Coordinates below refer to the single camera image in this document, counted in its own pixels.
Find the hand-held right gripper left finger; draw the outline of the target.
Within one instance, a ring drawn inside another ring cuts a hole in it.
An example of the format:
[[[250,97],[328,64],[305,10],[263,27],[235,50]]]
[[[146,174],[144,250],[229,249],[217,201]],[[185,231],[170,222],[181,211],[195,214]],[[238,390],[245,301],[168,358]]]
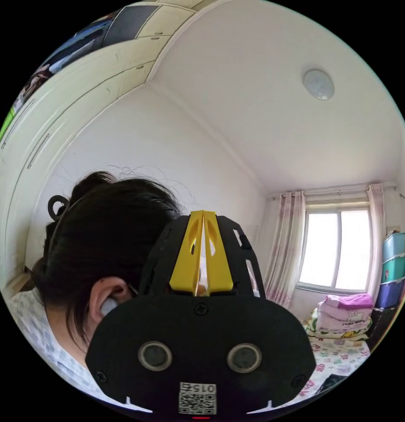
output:
[[[200,285],[203,211],[193,211],[185,219],[184,235],[169,286],[178,294],[202,294]]]

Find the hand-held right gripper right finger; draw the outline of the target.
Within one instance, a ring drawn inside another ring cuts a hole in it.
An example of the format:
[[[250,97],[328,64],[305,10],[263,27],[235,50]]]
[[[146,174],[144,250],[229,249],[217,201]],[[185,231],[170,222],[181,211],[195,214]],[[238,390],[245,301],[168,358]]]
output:
[[[215,212],[203,211],[207,294],[228,294],[234,283]]]

